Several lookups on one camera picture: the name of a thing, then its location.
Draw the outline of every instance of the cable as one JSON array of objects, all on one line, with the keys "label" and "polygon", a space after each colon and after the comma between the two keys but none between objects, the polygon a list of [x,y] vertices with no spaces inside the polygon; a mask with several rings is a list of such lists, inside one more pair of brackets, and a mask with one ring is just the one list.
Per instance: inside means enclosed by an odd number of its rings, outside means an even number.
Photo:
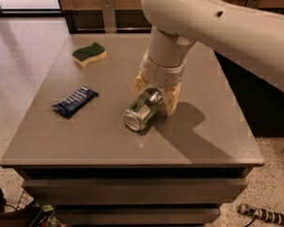
[{"label": "cable", "polygon": [[264,220],[267,223],[274,223],[284,226],[284,215],[276,212],[270,212],[263,208],[256,208],[248,204],[241,203],[238,206],[238,212],[252,218]]},{"label": "cable", "polygon": [[253,220],[251,220],[250,223],[245,225],[244,227],[251,226],[253,224],[253,222],[255,222],[256,219],[257,219],[256,216],[254,216]]}]

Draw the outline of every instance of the terrazzo floor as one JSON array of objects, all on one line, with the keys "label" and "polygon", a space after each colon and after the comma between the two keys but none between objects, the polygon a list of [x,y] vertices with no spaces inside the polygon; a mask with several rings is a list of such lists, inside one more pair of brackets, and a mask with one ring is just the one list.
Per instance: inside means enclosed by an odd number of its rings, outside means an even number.
[{"label": "terrazzo floor", "polygon": [[[0,18],[0,158],[69,36],[63,18]],[[257,138],[257,143],[265,166],[252,170],[248,187],[233,203],[224,204],[222,215],[207,227],[249,223],[250,218],[237,213],[240,202],[284,214],[284,138]],[[0,167],[0,187],[9,204],[18,203],[21,183],[12,169]],[[257,220],[252,226],[275,225]]]}]

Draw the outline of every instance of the gray table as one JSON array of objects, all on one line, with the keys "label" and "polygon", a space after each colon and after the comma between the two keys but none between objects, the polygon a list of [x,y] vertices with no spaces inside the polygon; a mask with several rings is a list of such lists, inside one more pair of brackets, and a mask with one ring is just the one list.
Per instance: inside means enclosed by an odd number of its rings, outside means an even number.
[{"label": "gray table", "polygon": [[[39,203],[56,205],[68,226],[205,224],[264,164],[213,51],[202,44],[188,55],[174,115],[162,108],[146,131],[125,128],[148,38],[66,39],[1,160]],[[72,52],[93,42],[107,49],[107,58],[85,68],[74,64]],[[70,120],[51,111],[81,85],[99,97]]]}]

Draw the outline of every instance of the table top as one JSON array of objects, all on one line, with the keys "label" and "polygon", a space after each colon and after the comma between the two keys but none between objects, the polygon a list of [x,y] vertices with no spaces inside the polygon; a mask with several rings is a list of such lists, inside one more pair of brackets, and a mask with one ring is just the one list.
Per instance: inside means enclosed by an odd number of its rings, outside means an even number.
[{"label": "table top", "polygon": [[[187,56],[173,116],[164,107],[142,132],[124,125],[150,35],[67,38],[1,166],[261,166],[263,156],[214,52],[196,43]],[[97,42],[108,56],[82,68],[72,52]],[[84,85],[99,96],[71,119],[51,105]]]}]

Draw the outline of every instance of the green scouring pad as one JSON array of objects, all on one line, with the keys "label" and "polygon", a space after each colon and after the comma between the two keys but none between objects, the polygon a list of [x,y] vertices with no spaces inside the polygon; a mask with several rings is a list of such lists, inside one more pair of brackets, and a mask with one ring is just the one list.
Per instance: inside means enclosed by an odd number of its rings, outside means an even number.
[{"label": "green scouring pad", "polygon": [[94,61],[99,61],[106,57],[107,53],[103,46],[97,43],[78,49],[73,52],[73,59],[75,63],[82,67]]}]

